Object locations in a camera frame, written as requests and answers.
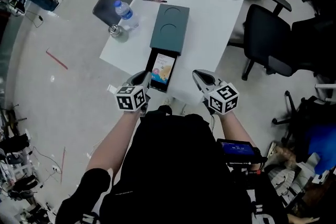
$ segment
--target plastic bottle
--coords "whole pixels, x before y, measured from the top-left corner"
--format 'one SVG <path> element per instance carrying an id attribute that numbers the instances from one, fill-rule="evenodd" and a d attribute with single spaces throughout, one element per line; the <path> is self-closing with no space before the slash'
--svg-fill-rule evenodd
<path id="1" fill-rule="evenodd" d="M 125 20 L 126 24 L 131 28 L 137 28 L 139 26 L 139 20 L 137 16 L 133 13 L 133 10 L 130 6 L 121 2 L 120 0 L 115 1 L 114 3 L 116 13 Z"/>

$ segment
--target black pen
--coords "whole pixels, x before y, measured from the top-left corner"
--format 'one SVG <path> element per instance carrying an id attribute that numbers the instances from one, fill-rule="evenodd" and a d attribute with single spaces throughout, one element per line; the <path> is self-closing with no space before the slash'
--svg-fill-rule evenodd
<path id="1" fill-rule="evenodd" d="M 153 1 L 153 2 L 159 2 L 159 3 L 167 3 L 167 0 L 146 0 L 146 1 Z"/>

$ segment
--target white cube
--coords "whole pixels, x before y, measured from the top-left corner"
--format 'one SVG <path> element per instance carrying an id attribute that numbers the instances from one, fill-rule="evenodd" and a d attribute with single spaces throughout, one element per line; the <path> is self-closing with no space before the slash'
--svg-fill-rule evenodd
<path id="1" fill-rule="evenodd" d="M 120 86 L 115 92 L 114 97 L 121 111 L 137 111 L 146 104 L 143 86 Z"/>
<path id="2" fill-rule="evenodd" d="M 239 92 L 232 83 L 224 83 L 209 93 L 208 106 L 224 115 L 238 105 Z"/>

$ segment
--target bottle label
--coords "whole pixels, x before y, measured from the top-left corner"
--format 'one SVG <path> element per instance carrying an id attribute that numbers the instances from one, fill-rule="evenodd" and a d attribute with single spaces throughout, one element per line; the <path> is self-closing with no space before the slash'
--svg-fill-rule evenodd
<path id="1" fill-rule="evenodd" d="M 130 9 L 126 14 L 122 15 L 121 18 L 124 20 L 128 20 L 129 18 L 131 18 L 133 15 L 133 11 Z"/>

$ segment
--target chair armrest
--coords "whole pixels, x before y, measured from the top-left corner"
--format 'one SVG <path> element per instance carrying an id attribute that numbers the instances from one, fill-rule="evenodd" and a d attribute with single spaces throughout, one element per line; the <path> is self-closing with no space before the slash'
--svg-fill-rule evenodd
<path id="1" fill-rule="evenodd" d="M 281 5 L 289 12 L 292 11 L 292 6 L 286 1 L 286 0 L 273 0 L 274 2 L 278 3 L 278 5 Z"/>
<path id="2" fill-rule="evenodd" d="M 281 62 L 273 56 L 268 56 L 268 67 L 273 69 L 276 73 L 285 77 L 290 77 L 291 75 L 293 75 L 293 70 L 289 65 Z"/>

